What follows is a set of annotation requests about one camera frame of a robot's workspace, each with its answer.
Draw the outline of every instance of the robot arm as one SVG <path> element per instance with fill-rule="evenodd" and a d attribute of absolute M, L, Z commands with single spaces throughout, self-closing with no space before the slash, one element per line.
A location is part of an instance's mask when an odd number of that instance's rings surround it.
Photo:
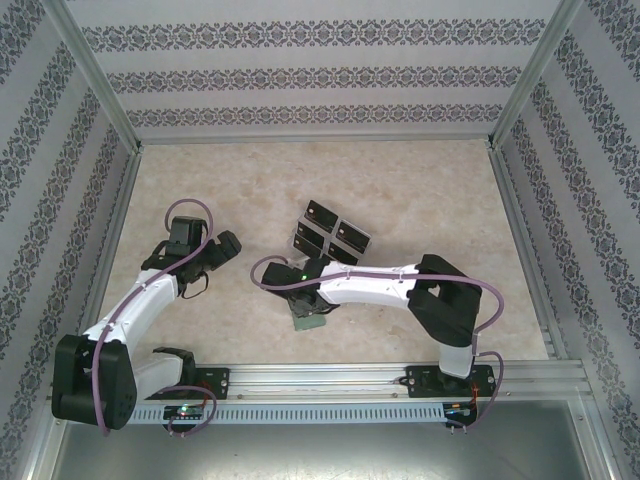
<path fill-rule="evenodd" d="M 156 349 L 138 365 L 132 365 L 131 355 L 167 305 L 180 295 L 184 297 L 187 287 L 200 278 L 205 278 L 205 285 L 208 285 L 207 273 L 240 252 L 242 247 L 235 235 L 225 231 L 218 236 L 219 243 L 209 240 L 204 249 L 187 263 L 162 275 L 152 284 L 146 284 L 158 272 L 194 252 L 200 246 L 202 232 L 206 228 L 204 220 L 175 217 L 169 240 L 161 242 L 144 261 L 135 284 L 124 297 L 127 298 L 141 285 L 144 287 L 112 323 L 112 330 L 100 352 L 100 391 L 108 428 L 122 428 L 138 399 L 147 398 L 167 386 L 191 384 L 196 366 L 190 352 Z M 100 335 L 120 303 L 82 335 L 66 335 L 58 343 L 52 393 L 55 417 L 96 425 L 91 359 Z"/>
<path fill-rule="evenodd" d="M 311 259 L 302 269 L 270 263 L 262 283 L 291 285 L 303 280 L 342 276 L 292 290 L 270 290 L 287 300 L 296 317 L 326 314 L 344 303 L 370 303 L 409 310 L 440 348 L 440 370 L 465 379 L 473 363 L 473 330 L 480 308 L 482 289 L 450 281 L 403 279 L 411 274 L 464 277 L 437 255 L 424 255 L 417 265 L 393 268 L 354 267 L 329 259 Z M 363 275 L 374 274 L 376 278 Z M 434 294 L 432 289 L 439 287 Z"/>

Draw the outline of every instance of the enclosure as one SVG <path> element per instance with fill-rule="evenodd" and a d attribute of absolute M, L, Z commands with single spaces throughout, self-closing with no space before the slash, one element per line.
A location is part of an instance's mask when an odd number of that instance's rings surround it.
<path fill-rule="evenodd" d="M 1 8 L 0 478 L 640 476 L 637 0 Z M 170 438 L 161 400 L 107 439 L 56 420 L 56 344 L 123 298 L 181 198 L 242 251 L 132 355 L 228 368 L 215 422 Z M 502 292 L 483 426 L 450 435 L 395 381 L 439 356 L 408 312 L 296 331 L 251 283 L 303 258 L 310 200 L 371 236 L 359 265 L 437 254 Z"/>

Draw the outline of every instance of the marble floor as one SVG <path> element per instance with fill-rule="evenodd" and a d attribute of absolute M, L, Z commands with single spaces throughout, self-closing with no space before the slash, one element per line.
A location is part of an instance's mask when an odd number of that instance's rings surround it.
<path fill-rule="evenodd" d="M 204 294 L 170 305 L 136 357 L 173 346 L 193 351 L 199 363 L 436 360 L 435 343 L 409 312 L 345 305 L 326 326 L 296 332 L 286 302 L 251 284 L 248 272 L 256 260 L 296 256 L 288 242 L 314 199 L 372 235 L 361 265 L 405 265 L 435 253 L 495 285 L 506 309 L 483 333 L 480 349 L 510 360 L 547 358 L 481 140 L 146 147 L 103 314 L 167 238 L 165 210 L 183 197 L 204 201 L 214 214 L 214 232 L 231 230 L 243 250 L 211 275 Z M 175 213 L 205 218 L 196 206 Z M 479 322 L 495 308 L 490 294 L 482 298 Z"/>

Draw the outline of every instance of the patterned wallpaper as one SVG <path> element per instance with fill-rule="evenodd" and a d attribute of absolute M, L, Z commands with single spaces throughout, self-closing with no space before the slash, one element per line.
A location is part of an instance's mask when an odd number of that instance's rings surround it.
<path fill-rule="evenodd" d="M 138 135 L 166 141 L 488 134 L 557 3 L 68 5 Z"/>
<path fill-rule="evenodd" d="M 41 4 L 0 2 L 0 480 L 80 327 L 129 152 Z"/>
<path fill-rule="evenodd" d="M 640 477 L 640 12 L 581 7 L 503 146 L 564 340 Z"/>

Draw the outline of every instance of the beige floor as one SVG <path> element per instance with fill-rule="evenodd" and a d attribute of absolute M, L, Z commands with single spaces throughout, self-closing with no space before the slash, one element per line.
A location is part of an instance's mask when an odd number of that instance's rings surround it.
<path fill-rule="evenodd" d="M 182 197 L 207 203 L 215 233 L 233 231 L 243 251 L 213 273 L 206 293 L 170 305 L 136 356 L 163 345 L 189 349 L 200 363 L 436 360 L 434 342 L 409 312 L 345 305 L 325 327 L 295 332 L 286 302 L 251 284 L 259 258 L 295 255 L 287 242 L 314 199 L 372 235 L 362 265 L 404 265 L 436 253 L 497 286 L 505 314 L 481 337 L 481 349 L 547 358 L 482 141 L 146 147 L 103 314 L 167 237 L 165 210 Z M 197 207 L 177 213 L 204 217 Z M 479 321 L 494 308 L 484 295 Z"/>

